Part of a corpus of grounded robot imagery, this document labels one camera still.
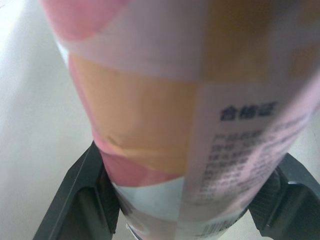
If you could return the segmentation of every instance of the pink label section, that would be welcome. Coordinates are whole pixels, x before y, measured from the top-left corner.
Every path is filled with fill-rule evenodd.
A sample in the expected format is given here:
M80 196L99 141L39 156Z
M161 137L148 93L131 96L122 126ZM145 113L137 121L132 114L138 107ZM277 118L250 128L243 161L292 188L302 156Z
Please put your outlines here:
M142 187L165 183L181 176L148 169L124 156L106 154L102 151L104 166L112 182L123 187Z
M211 0L125 2L126 6L118 6L117 15L96 34L82 41L63 37L61 44L71 53L116 70L174 81L199 81Z
M80 41L97 34L129 0L41 0L56 34Z

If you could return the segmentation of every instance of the white surface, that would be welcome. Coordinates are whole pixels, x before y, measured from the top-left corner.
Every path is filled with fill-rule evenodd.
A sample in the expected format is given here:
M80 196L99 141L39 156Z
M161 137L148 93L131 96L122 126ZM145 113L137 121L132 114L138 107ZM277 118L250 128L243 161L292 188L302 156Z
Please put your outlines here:
M33 238L67 170L91 141L39 3L0 0L0 240ZM320 182L318 143L319 113L290 153ZM133 239L122 216L114 239ZM270 238L260 236L247 213L220 239Z

